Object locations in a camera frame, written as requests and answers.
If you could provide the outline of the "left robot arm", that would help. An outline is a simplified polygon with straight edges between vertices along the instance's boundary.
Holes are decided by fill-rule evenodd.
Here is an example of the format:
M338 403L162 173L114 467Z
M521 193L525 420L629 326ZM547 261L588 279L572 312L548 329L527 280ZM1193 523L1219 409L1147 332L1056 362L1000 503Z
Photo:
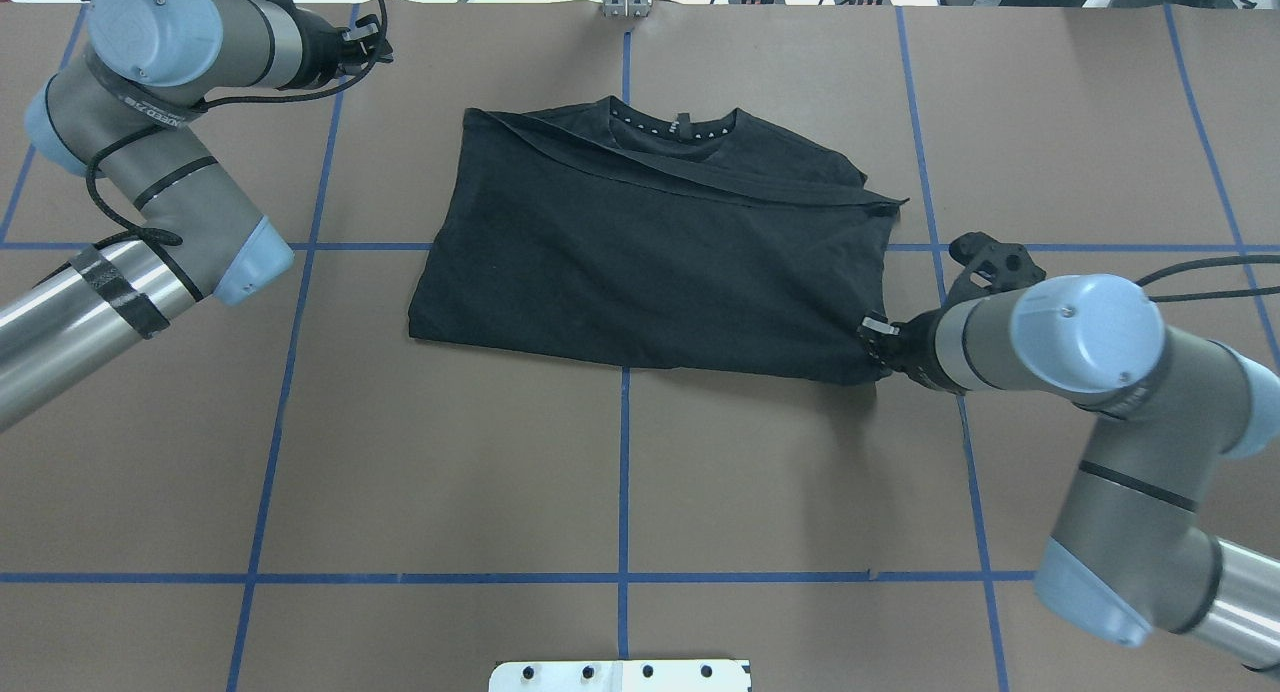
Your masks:
M4 429L193 304L239 304L292 267L292 246L197 119L330 98L393 59L387 0L351 26L294 0L82 1L84 50L35 95L24 127L116 232L3 310Z

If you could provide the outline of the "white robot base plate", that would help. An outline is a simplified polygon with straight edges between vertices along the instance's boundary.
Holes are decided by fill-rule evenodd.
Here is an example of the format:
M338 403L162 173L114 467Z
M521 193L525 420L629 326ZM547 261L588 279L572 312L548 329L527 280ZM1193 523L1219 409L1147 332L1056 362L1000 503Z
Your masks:
M751 691L745 660L637 659L508 661L497 665L489 691Z

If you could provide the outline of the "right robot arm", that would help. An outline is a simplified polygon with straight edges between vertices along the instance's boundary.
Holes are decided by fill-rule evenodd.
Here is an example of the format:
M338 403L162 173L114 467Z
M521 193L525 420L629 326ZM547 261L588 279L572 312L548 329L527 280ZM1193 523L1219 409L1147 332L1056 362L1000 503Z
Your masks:
M1277 678L1277 560L1206 532L1224 460L1277 437L1277 376L1170 326L1140 287L1060 276L892 324L861 318L883 367L924 388L1042 391L1094 418L1034 578L1050 611L1138 647L1155 631Z

